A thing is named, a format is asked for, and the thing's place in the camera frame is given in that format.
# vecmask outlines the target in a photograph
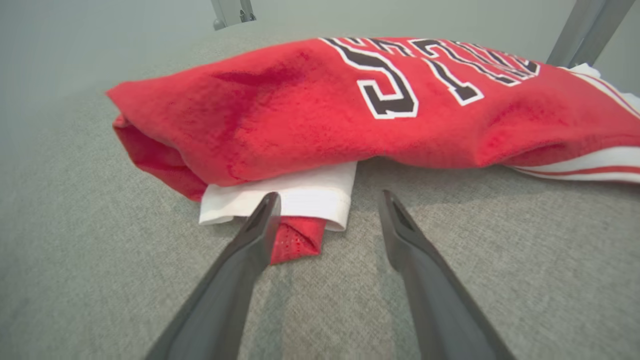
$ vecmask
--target folded jersey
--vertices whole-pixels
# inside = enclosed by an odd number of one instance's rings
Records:
[[[108,95],[136,166],[196,201],[208,184],[373,156],[640,183],[640,114],[627,96],[588,72],[466,42],[318,38]],[[292,218],[282,233],[321,233],[324,220],[310,221]]]

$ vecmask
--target white wall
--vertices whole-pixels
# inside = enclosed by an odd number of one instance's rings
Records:
[[[213,31],[214,18],[209,0],[2,0],[0,124],[125,79]]]
[[[593,64],[618,90],[640,96],[640,1],[636,1]]]

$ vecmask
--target red stripe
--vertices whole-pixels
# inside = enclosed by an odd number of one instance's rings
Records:
[[[634,108],[631,104],[629,104],[629,103],[625,100],[625,98],[624,98],[624,97],[620,96],[620,93],[619,93],[615,88],[613,88],[612,86],[610,86],[609,84],[607,84],[607,82],[606,82],[606,81],[604,81],[604,80],[602,80],[602,79],[595,78],[595,77],[590,76],[590,75],[587,75],[587,74],[581,74],[581,75],[587,76],[587,77],[589,77],[590,79],[594,79],[595,81],[599,82],[599,83],[600,83],[600,84],[602,84],[604,87],[606,87],[607,89],[609,89],[609,90],[610,90],[610,91],[611,91],[611,92],[612,92],[612,93],[613,93],[613,94],[614,94],[618,99],[620,99],[620,101],[624,102],[624,103],[625,103],[625,105],[627,105],[627,106],[629,107],[629,109],[634,113],[634,115],[635,115],[635,116],[637,116],[638,118],[640,118],[640,113],[638,113],[638,112],[636,111],[636,108]]]
[[[545,172],[545,171],[527,170],[519,167],[515,167],[515,168],[517,168],[518,170],[522,170],[524,172],[530,172],[532,174],[549,175],[549,176],[562,176],[562,175],[575,175],[575,174],[600,174],[602,172],[630,172],[633,174],[640,174],[640,168],[638,167],[596,167],[596,168],[583,168],[580,170],[562,171],[562,172]]]

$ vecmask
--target gray upholstery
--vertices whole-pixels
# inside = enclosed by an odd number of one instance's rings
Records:
[[[135,78],[319,34],[217,31]],[[2,144],[0,359],[136,359],[239,229],[130,163],[97,87],[43,109]],[[640,354],[640,186],[535,179],[502,167],[359,164],[349,228],[269,267],[240,358],[419,357],[376,196],[407,205],[519,359]]]

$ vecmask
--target metal frame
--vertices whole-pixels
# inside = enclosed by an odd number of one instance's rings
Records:
[[[240,16],[242,22],[246,21],[254,21],[255,15],[253,14],[253,7],[251,6],[251,0],[239,0],[241,12],[237,14]],[[216,13],[217,18],[213,20],[213,28],[215,30],[224,29],[228,26],[227,19],[225,18],[225,14],[222,11],[222,5],[220,5],[220,0],[211,0],[211,5],[213,5],[213,11]]]
[[[548,64],[593,65],[635,0],[576,0]]]

